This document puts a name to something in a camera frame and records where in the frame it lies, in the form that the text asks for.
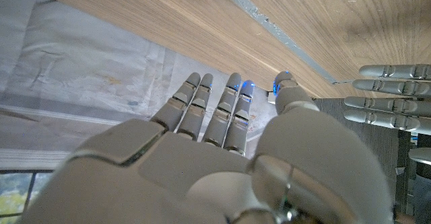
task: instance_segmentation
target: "wooden table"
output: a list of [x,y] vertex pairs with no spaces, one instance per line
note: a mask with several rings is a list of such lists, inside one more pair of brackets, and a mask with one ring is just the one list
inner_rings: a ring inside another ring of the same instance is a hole
[[[59,1],[264,89],[288,69],[316,98],[376,95],[329,83],[231,0]],[[251,1],[337,81],[430,62],[431,0]]]

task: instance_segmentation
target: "blue led light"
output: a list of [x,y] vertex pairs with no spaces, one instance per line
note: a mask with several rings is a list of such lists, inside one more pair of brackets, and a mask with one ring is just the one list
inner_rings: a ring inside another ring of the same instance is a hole
[[275,81],[273,82],[273,86],[272,86],[272,93],[276,96],[277,95],[277,91],[275,88]]

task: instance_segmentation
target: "white robotic hand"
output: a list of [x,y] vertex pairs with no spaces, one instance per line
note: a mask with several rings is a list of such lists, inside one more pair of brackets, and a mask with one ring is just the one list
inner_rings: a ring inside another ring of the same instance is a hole
[[[355,80],[353,86],[357,89],[411,98],[431,98],[431,83],[426,81],[431,80],[431,65],[367,65],[360,68],[360,74],[368,77],[380,77],[380,79]],[[384,78],[412,80],[389,81],[383,80]],[[348,110],[344,114],[348,120],[431,135],[431,120],[428,119],[431,117],[430,102],[347,97],[344,104],[366,110],[392,113]]]
[[287,71],[274,81],[279,116],[252,160],[243,155],[254,84],[239,90],[236,73],[196,142],[211,81],[194,73],[149,122],[88,139],[20,222],[392,223],[377,158]]

